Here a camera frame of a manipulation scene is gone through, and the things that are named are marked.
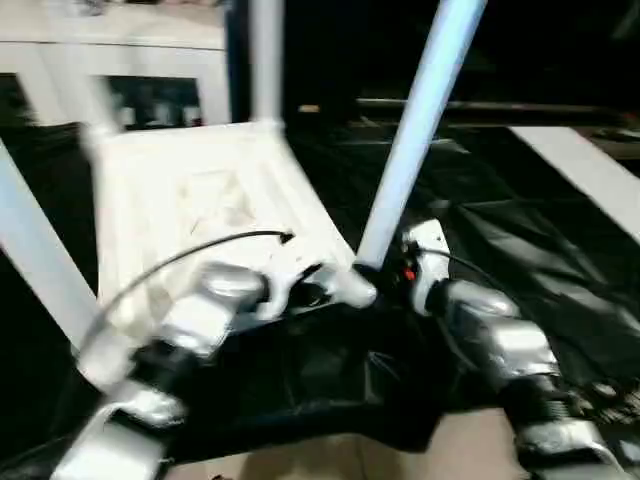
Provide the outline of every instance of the black fabric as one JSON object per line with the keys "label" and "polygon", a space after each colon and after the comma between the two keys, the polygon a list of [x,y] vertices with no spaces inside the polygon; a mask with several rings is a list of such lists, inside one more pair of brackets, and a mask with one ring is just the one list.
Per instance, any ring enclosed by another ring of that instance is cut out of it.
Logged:
{"label": "black fabric", "polygon": [[195,461],[332,433],[429,442],[452,377],[438,333],[384,302],[332,306],[227,341],[194,382],[171,456]]}
{"label": "black fabric", "polygon": [[182,392],[193,383],[202,359],[193,350],[155,340],[133,355],[134,367],[129,374],[134,381],[161,392],[182,398]]}

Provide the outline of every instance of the black cable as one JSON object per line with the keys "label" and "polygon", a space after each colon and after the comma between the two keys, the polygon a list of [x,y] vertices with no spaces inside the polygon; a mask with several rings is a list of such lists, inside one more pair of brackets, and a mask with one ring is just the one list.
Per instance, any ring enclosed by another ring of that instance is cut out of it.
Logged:
{"label": "black cable", "polygon": [[512,298],[512,296],[509,294],[509,289],[508,288],[506,288],[502,283],[500,283],[498,280],[496,280],[496,278],[494,276],[492,276],[491,274],[487,273],[485,270],[483,270],[482,268],[477,266],[475,263],[470,262],[469,260],[465,260],[464,258],[458,257],[456,255],[453,255],[453,254],[451,254],[449,252],[446,252],[444,250],[435,250],[435,249],[431,249],[431,248],[422,248],[422,247],[420,247],[420,252],[426,253],[428,255],[435,255],[435,256],[448,258],[452,262],[458,263],[458,264],[466,267],[467,269],[477,273],[478,275],[480,275],[489,284],[489,286],[495,288],[496,290],[500,290],[505,295],[507,295],[508,297]]}
{"label": "black cable", "polygon": [[200,245],[196,245],[195,247],[191,247],[187,250],[184,250],[176,255],[173,255],[166,260],[154,265],[150,269],[138,275],[134,278],[129,284],[124,287],[118,294],[113,297],[109,303],[102,309],[98,318],[106,317],[109,312],[111,312],[118,304],[122,301],[124,297],[129,295],[133,290],[135,290],[138,286],[142,285],[146,282],[150,277],[158,273],[163,268],[176,263],[177,261],[182,260],[183,258],[189,257],[195,253],[201,252],[202,250],[206,250],[207,248],[215,247],[218,245],[222,245],[223,243],[232,242],[234,240],[240,240],[242,238],[251,238],[251,237],[280,237],[281,241],[284,243],[291,238],[293,238],[292,233],[282,232],[280,230],[255,230],[253,232],[243,232],[236,233],[234,235],[227,235],[226,237],[218,238],[216,240],[210,240],[205,243],[201,243]]}
{"label": "black cable", "polygon": [[[468,268],[469,270],[477,273],[492,288],[495,288],[496,290],[500,290],[507,297],[509,297],[514,302],[516,302],[516,304],[518,305],[518,308],[520,309],[520,311],[522,312],[522,315],[525,318],[528,318],[530,320],[533,320],[535,318],[529,309],[524,307],[521,302],[517,302],[516,301],[517,300],[517,296],[514,295],[513,292],[511,292],[509,288],[507,288],[504,284],[499,282],[494,276],[492,276],[491,274],[489,274],[488,272],[486,272],[485,270],[483,270],[482,268],[480,268],[476,264],[474,264],[474,263],[472,263],[472,262],[470,262],[468,260],[465,260],[463,258],[460,258],[460,257],[458,257],[456,255],[453,255],[453,254],[451,254],[449,252],[446,252],[444,250],[420,248],[420,252],[423,252],[423,253],[425,253],[427,255],[436,255],[436,256],[447,258],[447,259],[451,260],[452,262],[458,263],[458,264]],[[443,330],[443,334],[445,335],[445,341],[447,341],[447,343],[449,343],[450,346],[452,344],[455,345],[455,348],[452,348],[452,351],[458,357],[458,359],[461,360],[468,367],[475,367],[475,364],[473,364],[473,362],[471,362],[471,360],[466,355],[464,355],[464,353],[462,353],[462,351],[458,347],[458,344],[455,342],[455,339],[453,339],[453,337],[450,334],[448,334],[448,330],[445,330],[446,329],[446,325],[444,325],[444,323],[441,322],[441,321],[439,321],[438,324],[440,326],[440,329]],[[554,331],[555,329],[550,328],[549,326],[546,326],[546,328],[547,328],[547,330],[552,330],[550,333],[551,333],[551,335],[553,337],[555,337],[557,340],[565,343],[567,346],[571,347],[576,353],[578,353],[583,358],[583,360],[595,372],[597,372],[603,378],[609,378],[609,374],[604,369],[604,367],[602,365],[600,365],[598,362],[596,362],[593,358],[591,358],[591,356],[576,341],[574,341],[571,338],[568,338],[565,335],[562,335],[560,333],[555,332]]]}
{"label": "black cable", "polygon": [[[163,260],[162,262],[154,265],[153,267],[151,267],[150,269],[146,270],[145,272],[141,273],[140,275],[138,275],[136,278],[134,278],[131,282],[129,282],[129,284],[127,284],[126,287],[124,287],[122,290],[120,290],[120,292],[118,292],[118,294],[113,297],[109,303],[107,303],[107,305],[102,309],[102,311],[98,314],[97,318],[94,320],[94,324],[92,327],[92,330],[89,332],[89,334],[85,337],[85,345],[86,345],[86,339],[87,338],[92,338],[93,334],[95,334],[97,331],[99,331],[103,321],[106,319],[107,315],[109,314],[109,312],[111,312],[115,307],[118,306],[118,304],[122,301],[122,299],[124,299],[127,295],[129,295],[133,290],[135,290],[137,287],[139,287],[140,285],[142,285],[144,282],[146,282],[150,277],[152,277],[153,275],[155,275],[156,273],[158,273],[160,270],[162,270],[163,268],[176,263],[186,257],[189,257],[195,253],[201,252],[202,250],[206,250],[207,248],[211,248],[211,247],[215,247],[218,245],[222,245],[223,243],[228,243],[228,242],[232,242],[235,240],[240,240],[243,238],[251,238],[251,237],[267,237],[267,236],[274,236],[274,237],[280,237],[280,240],[282,243],[287,242],[288,240],[290,240],[291,238],[293,238],[293,234],[292,233],[287,233],[287,232],[283,232],[280,230],[255,230],[253,232],[242,232],[242,233],[236,233],[234,235],[227,235],[226,237],[222,237],[222,238],[218,238],[216,240],[210,240],[208,242],[205,243],[201,243],[200,245],[196,245],[195,247],[191,247],[187,250],[184,250],[180,253],[177,253],[176,255],[173,255],[169,258],[167,258],[166,260]],[[71,369],[69,371],[69,375],[66,378],[66,381],[64,382],[63,388],[60,392],[60,397],[58,398],[58,401],[56,402],[56,407],[54,408],[54,414],[53,414],[53,420],[50,424],[49,427],[49,433],[51,435],[54,435],[56,433],[56,430],[58,429],[58,427],[61,424],[61,415],[62,415],[62,411],[65,410],[65,407],[67,406],[67,404],[69,403],[69,399],[70,399],[70,395],[69,392],[71,392],[74,388],[74,369]]]}

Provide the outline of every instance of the tan floor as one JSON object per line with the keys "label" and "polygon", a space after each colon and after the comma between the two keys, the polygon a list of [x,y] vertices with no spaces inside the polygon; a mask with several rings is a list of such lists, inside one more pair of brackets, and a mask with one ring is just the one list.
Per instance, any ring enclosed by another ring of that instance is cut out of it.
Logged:
{"label": "tan floor", "polygon": [[426,454],[353,435],[307,440],[175,468],[170,480],[515,480],[511,431],[500,410],[449,415]]}

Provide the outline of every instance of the white plastic part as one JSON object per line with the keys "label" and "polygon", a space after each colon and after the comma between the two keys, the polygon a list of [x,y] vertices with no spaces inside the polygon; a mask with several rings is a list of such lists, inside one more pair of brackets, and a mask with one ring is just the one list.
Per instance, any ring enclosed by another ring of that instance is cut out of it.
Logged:
{"label": "white plastic part", "polygon": [[[416,242],[420,248],[449,253],[449,245],[438,220],[428,220],[413,227],[405,241]],[[438,280],[449,278],[449,259],[444,256],[422,253],[418,255],[418,275],[411,294],[414,310],[426,315],[425,303],[431,287]]]}
{"label": "white plastic part", "polygon": [[229,333],[234,314],[225,305],[196,293],[178,299],[171,306],[162,319],[162,328],[180,332],[199,355],[202,350],[205,355],[211,355]]}
{"label": "white plastic part", "polygon": [[71,344],[78,348],[98,311],[96,298],[2,142],[0,244]]}
{"label": "white plastic part", "polygon": [[252,120],[282,119],[283,0],[251,0]]}
{"label": "white plastic part", "polygon": [[291,287],[299,279],[300,274],[309,267],[324,263],[328,259],[323,258],[304,236],[298,236],[289,240],[282,247],[275,249],[261,272],[269,280],[268,302],[260,305],[256,312],[262,321],[274,320],[287,306]]}
{"label": "white plastic part", "polygon": [[352,268],[324,265],[309,278],[309,282],[322,285],[334,303],[354,308],[366,308],[378,296],[376,287]]}
{"label": "white plastic part", "polygon": [[391,148],[358,261],[380,268],[486,0],[441,0]]}
{"label": "white plastic part", "polygon": [[640,243],[640,180],[566,127],[511,127],[563,177]]}

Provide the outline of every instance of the shelf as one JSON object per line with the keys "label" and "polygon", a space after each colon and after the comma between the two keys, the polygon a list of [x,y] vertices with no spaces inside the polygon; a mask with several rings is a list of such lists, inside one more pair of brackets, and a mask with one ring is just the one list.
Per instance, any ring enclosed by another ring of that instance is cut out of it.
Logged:
{"label": "shelf", "polygon": [[71,37],[55,32],[45,2],[0,1],[0,42],[136,45],[224,50],[224,9],[200,5],[107,5],[103,15],[74,21]]}

